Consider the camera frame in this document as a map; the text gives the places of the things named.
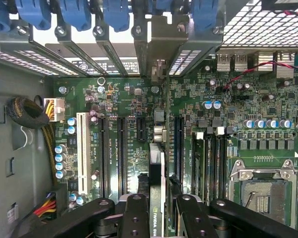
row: wire bundle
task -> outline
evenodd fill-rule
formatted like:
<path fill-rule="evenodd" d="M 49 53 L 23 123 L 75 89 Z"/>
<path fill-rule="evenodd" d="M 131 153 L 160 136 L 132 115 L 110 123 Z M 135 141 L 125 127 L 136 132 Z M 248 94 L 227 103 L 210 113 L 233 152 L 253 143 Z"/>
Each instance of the wire bundle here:
<path fill-rule="evenodd" d="M 54 101 L 48 100 L 43 111 L 48 115 L 49 119 L 52 120 L 54 118 Z"/>
<path fill-rule="evenodd" d="M 281 66 L 281 67 L 287 67 L 287 68 L 293 68 L 293 69 L 298 69 L 298 66 L 292 66 L 292 65 L 289 65 L 289 64 L 285 64 L 285 63 L 278 63 L 274 60 L 272 61 L 268 61 L 268 62 L 263 62 L 263 63 L 260 63 L 256 66 L 254 66 L 253 68 L 250 68 L 248 70 L 245 70 L 243 73 L 241 73 L 240 75 L 236 76 L 235 78 L 231 79 L 227 84 L 226 86 L 224 87 L 224 89 L 228 89 L 229 88 L 229 85 L 231 83 L 233 83 L 234 81 L 238 80 L 239 78 L 241 78 L 243 75 L 247 74 L 247 73 L 250 73 L 252 71 L 254 71 L 256 68 L 260 67 L 260 66 L 263 66 L 263 65 L 266 65 L 266 64 L 272 64 L 272 65 L 278 65 L 278 66 Z"/>

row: chip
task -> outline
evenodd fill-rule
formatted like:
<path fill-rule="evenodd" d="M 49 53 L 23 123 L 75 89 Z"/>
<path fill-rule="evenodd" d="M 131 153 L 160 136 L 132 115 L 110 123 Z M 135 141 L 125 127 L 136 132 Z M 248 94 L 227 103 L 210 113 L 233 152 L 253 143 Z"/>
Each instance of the chip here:
<path fill-rule="evenodd" d="M 69 135 L 67 138 L 68 147 L 77 147 L 77 138 L 75 135 Z"/>
<path fill-rule="evenodd" d="M 277 109 L 276 108 L 269 108 L 268 109 L 268 114 L 269 115 L 274 115 L 274 114 L 276 114 L 277 113 Z"/>

